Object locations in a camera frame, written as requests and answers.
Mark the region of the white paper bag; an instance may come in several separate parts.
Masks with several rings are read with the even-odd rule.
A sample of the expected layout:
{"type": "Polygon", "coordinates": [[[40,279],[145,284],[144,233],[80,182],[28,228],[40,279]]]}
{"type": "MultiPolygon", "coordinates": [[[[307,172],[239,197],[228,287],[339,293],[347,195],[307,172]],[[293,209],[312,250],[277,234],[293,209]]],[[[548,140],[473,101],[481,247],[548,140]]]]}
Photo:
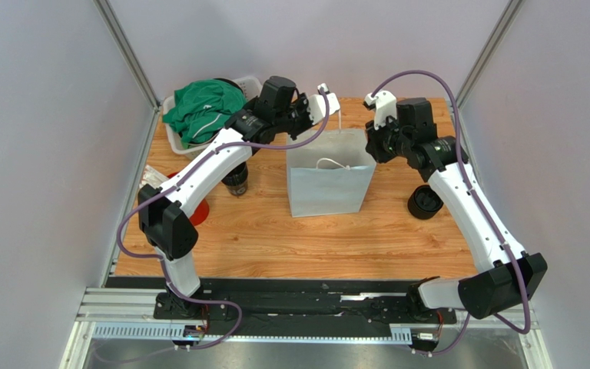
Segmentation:
{"type": "Polygon", "coordinates": [[[366,144],[364,130],[339,126],[286,151],[291,216],[359,212],[376,169],[366,144]]]}

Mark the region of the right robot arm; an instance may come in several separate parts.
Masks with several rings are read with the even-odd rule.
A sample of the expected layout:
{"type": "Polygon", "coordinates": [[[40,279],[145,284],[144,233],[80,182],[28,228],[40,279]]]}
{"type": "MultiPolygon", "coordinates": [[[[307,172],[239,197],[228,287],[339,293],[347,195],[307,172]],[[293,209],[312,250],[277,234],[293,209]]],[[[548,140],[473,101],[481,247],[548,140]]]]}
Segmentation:
{"type": "Polygon", "coordinates": [[[478,273],[466,278],[427,278],[409,291],[412,310],[437,308],[467,311],[483,319],[531,298],[548,270],[540,253],[529,254],[497,217],[479,187],[466,153],[456,153],[453,136],[440,137],[426,98],[397,101],[389,92],[367,95],[374,112],[366,123],[366,151],[379,163],[407,160],[425,184],[409,198],[417,218],[436,214],[431,204],[446,206],[466,239],[478,273]]]}

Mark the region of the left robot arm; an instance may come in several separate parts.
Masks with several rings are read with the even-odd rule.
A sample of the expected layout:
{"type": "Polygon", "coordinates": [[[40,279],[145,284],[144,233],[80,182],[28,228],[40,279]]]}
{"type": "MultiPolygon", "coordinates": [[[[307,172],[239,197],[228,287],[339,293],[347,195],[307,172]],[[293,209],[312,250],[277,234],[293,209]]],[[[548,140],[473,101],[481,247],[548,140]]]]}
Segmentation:
{"type": "Polygon", "coordinates": [[[196,207],[256,151],[276,149],[276,135],[296,139],[318,123],[326,124],[336,110],[328,94],[325,85],[309,96],[288,78],[270,77],[190,164],[160,186],[145,185],[138,192],[139,228],[154,247],[174,295],[193,303],[192,295],[201,286],[193,256],[198,233],[191,216],[196,207]]]}

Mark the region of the black cup stack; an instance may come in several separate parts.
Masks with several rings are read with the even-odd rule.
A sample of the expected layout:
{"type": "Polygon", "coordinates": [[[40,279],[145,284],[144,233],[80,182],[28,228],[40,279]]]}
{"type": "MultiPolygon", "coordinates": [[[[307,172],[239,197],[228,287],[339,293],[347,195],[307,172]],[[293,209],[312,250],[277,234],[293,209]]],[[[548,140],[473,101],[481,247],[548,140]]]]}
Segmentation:
{"type": "Polygon", "coordinates": [[[221,182],[232,195],[240,197],[247,192],[248,175],[247,163],[243,162],[225,175],[221,182]]]}

